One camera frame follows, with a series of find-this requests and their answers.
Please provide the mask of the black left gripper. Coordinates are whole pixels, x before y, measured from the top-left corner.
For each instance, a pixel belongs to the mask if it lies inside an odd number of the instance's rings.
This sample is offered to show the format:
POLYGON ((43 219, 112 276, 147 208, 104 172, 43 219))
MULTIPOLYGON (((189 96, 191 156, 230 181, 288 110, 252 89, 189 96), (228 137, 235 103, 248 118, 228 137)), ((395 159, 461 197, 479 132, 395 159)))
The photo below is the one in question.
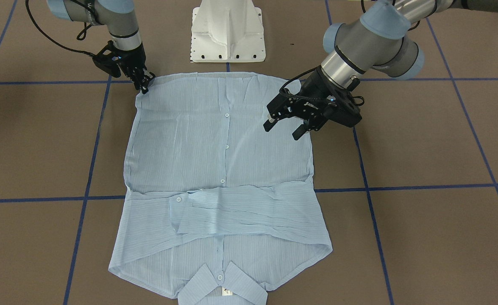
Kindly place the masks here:
POLYGON ((314 123, 329 121, 323 115, 328 97, 330 95, 337 97, 340 92, 350 91, 331 81, 325 75, 322 66, 311 68, 284 83, 279 89, 279 99, 273 99, 268 103, 268 119, 264 122, 264 130, 268 133, 278 121, 297 117, 303 120, 303 123, 293 131, 292 137, 294 140, 299 140, 305 133, 315 129, 314 123), (302 84, 300 91, 292 93, 287 85, 305 75, 309 77, 302 84))

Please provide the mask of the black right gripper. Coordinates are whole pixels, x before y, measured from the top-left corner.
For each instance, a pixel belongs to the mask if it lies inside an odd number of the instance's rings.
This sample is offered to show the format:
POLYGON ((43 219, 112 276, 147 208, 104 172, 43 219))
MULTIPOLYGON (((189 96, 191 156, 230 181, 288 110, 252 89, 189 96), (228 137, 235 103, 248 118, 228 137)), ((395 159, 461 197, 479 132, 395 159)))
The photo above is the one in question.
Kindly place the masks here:
POLYGON ((156 77, 152 72, 148 72, 145 61, 146 54, 143 43, 140 43, 133 50, 121 50, 115 47, 115 56, 119 58, 115 63, 118 67, 118 72, 115 77, 119 78, 121 72, 129 78, 135 88, 141 90, 142 94, 148 93, 151 81, 156 77))

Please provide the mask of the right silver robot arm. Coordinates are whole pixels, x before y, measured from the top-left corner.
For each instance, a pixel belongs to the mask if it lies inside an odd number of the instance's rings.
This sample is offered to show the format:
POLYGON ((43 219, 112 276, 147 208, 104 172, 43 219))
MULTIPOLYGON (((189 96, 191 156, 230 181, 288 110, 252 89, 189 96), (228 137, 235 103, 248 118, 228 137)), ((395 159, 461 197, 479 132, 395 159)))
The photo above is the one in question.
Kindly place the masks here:
POLYGON ((96 67, 112 78, 128 77, 136 90, 148 93, 156 77, 146 67, 146 54, 139 33, 132 0, 48 0, 47 5, 59 19, 82 22, 86 27, 106 26, 111 40, 90 56, 96 67))

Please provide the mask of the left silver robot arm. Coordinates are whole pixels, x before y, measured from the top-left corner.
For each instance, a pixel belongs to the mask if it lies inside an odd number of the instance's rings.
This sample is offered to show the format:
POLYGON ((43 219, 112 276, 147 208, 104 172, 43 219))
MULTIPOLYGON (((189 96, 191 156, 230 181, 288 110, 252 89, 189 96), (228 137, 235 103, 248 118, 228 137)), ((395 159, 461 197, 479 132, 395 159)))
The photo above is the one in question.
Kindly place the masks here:
POLYGON ((498 13, 498 0, 378 0, 350 24, 330 25, 323 37, 328 56, 305 72, 307 80, 297 94, 286 86, 268 105, 264 130, 278 121, 297 117, 302 123, 292 136, 298 140, 328 121, 354 127, 362 116, 352 91, 373 69, 395 80, 415 77, 425 63, 423 50, 408 37, 422 19, 449 8, 498 13))

